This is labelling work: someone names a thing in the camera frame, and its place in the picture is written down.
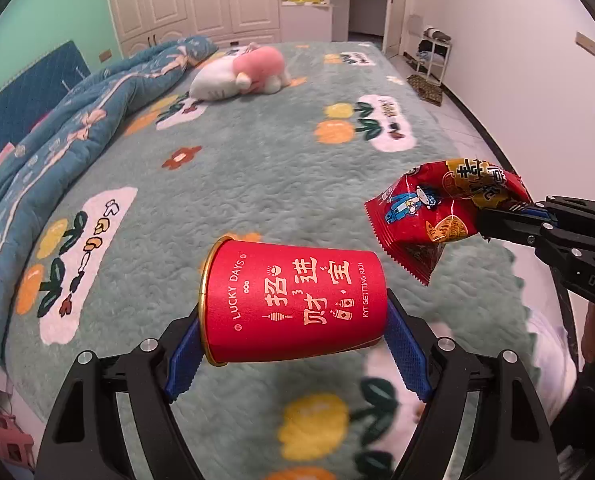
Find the pink white plush toy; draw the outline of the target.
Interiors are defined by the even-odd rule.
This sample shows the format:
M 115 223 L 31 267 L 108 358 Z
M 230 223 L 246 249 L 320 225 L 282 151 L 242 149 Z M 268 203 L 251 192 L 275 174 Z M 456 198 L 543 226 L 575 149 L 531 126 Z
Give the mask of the pink white plush toy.
M 238 55 L 224 55 L 205 64 L 192 80 L 189 96 L 221 101 L 246 94 L 275 94 L 290 84 L 283 54 L 268 44 L 250 44 Z

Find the white door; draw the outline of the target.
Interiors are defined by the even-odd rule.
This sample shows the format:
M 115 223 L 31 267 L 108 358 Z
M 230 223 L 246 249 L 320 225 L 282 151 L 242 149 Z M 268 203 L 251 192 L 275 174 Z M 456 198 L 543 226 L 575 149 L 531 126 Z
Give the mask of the white door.
M 386 58 L 398 55 L 404 26 L 406 0 L 386 0 L 382 52 Z

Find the blue padded headboard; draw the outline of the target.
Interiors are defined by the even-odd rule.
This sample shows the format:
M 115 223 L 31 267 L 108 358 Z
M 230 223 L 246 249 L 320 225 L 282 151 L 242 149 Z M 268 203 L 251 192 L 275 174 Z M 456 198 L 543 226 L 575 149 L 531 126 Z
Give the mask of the blue padded headboard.
M 0 153 L 17 144 L 90 75 L 73 40 L 40 58 L 0 90 Z

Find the white shoe rack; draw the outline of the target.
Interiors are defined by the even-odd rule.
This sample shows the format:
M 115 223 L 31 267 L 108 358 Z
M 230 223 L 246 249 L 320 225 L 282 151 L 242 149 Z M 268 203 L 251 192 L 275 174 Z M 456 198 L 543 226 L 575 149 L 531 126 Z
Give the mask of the white shoe rack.
M 453 38 L 446 32 L 429 26 L 422 32 L 415 55 L 416 70 L 423 72 L 427 80 L 434 79 L 441 86 L 444 82 Z

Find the red paper cup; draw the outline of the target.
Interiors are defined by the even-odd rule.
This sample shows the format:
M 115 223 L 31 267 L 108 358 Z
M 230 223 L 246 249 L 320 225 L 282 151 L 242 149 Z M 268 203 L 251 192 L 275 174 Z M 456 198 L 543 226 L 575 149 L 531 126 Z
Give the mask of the red paper cup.
M 372 346 L 387 292 L 373 252 L 220 237 L 198 296 L 204 352 L 215 366 L 288 361 Z

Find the blue floral quilt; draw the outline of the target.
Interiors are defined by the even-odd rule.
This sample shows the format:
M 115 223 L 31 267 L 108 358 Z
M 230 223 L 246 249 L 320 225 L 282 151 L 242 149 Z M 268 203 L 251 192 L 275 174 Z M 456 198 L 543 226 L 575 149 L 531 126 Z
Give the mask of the blue floral quilt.
M 0 166 L 0 364 L 16 285 L 66 190 L 122 121 L 217 51 L 204 36 L 170 40 L 100 70 L 67 93 Z

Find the cream wardrobe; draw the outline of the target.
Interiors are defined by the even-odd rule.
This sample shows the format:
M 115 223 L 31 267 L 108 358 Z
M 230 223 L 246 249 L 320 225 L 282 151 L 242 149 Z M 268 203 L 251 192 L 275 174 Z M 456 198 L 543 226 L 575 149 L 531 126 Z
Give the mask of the cream wardrobe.
M 349 0 L 108 0 L 123 55 L 202 35 L 218 47 L 344 41 Z

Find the green floral bedspread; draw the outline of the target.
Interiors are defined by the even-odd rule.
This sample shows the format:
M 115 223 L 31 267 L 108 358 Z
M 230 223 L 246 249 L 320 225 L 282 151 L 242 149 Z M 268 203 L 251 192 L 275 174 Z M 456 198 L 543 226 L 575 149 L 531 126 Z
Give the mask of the green floral bedspread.
M 294 86 L 212 104 L 182 82 L 132 116 L 47 218 L 6 338 L 15 390 L 47 419 L 77 354 L 113 356 L 189 314 L 221 235 L 377 252 L 363 204 L 454 143 L 389 61 L 283 49 Z M 384 346 L 203 364 L 172 410 L 209 479 L 359 479 L 395 464 L 417 397 Z

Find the red snack wrapper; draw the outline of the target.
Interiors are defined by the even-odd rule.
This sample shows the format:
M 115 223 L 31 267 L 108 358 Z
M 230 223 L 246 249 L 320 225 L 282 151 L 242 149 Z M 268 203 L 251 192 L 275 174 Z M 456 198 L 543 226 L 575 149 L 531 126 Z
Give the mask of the red snack wrapper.
M 445 246 L 479 232 L 481 210 L 520 211 L 530 203 L 516 174 L 487 160 L 454 158 L 406 171 L 365 209 L 386 254 L 428 285 Z

